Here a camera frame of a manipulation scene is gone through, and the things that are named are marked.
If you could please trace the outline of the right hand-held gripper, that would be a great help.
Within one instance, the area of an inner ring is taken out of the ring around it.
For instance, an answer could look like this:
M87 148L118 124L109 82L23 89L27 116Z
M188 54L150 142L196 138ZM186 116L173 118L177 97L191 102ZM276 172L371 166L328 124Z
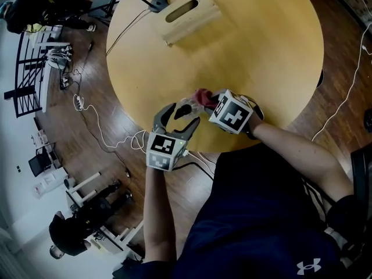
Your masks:
M254 99L228 89L205 95L203 98L203 107L208 112L209 122L230 134L245 133L251 140L256 140L248 120L253 112L263 120L264 113Z

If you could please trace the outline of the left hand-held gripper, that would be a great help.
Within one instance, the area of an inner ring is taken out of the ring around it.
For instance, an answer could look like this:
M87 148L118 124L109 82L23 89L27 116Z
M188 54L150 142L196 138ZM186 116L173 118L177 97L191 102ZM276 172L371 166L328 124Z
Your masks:
M146 148L146 165L148 167L172 171L183 156L185 147L201 122L200 117L194 118L183 130L166 131L176 103L171 103L160 110L153 118L153 128L149 133Z

